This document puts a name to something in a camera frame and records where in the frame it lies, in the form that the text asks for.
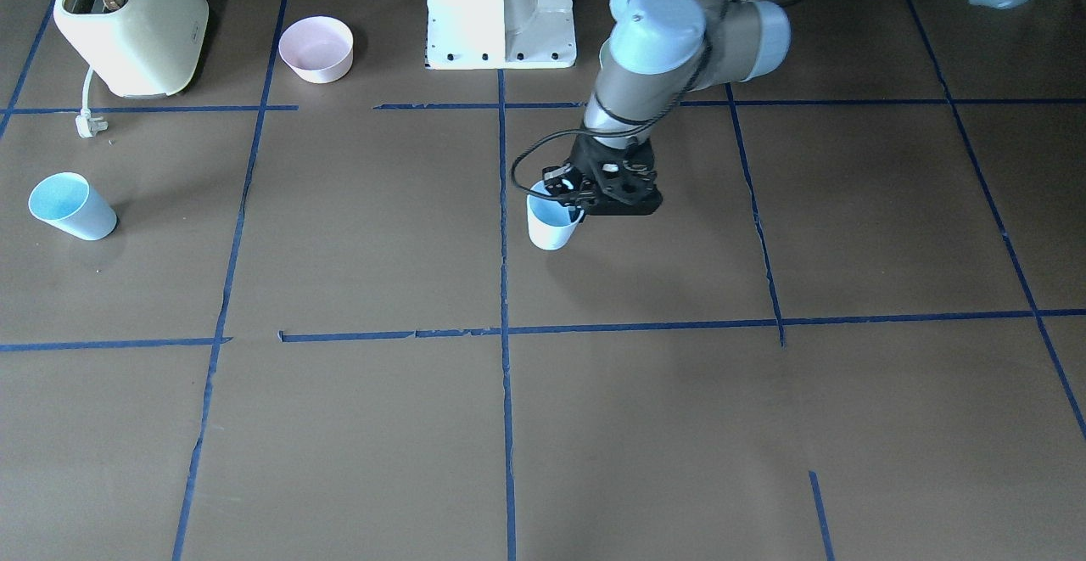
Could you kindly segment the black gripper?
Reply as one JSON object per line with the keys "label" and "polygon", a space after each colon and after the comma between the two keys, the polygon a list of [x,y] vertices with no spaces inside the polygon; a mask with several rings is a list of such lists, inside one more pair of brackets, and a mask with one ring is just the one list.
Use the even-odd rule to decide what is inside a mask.
{"label": "black gripper", "polygon": [[544,199],[563,208],[590,211],[596,202],[654,202],[656,164],[649,140],[623,149],[578,136],[568,162],[573,170],[544,174]]}

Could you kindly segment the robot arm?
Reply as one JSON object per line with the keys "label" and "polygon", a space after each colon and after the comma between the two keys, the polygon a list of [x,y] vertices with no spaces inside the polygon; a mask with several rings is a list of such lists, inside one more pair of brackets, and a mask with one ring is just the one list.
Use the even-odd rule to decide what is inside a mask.
{"label": "robot arm", "polygon": [[[649,136],[691,92],[750,81],[787,56],[788,0],[609,0],[613,31],[574,146],[547,167],[530,204],[582,216],[648,216],[662,204]],[[1008,9],[1030,0],[967,0]]]}

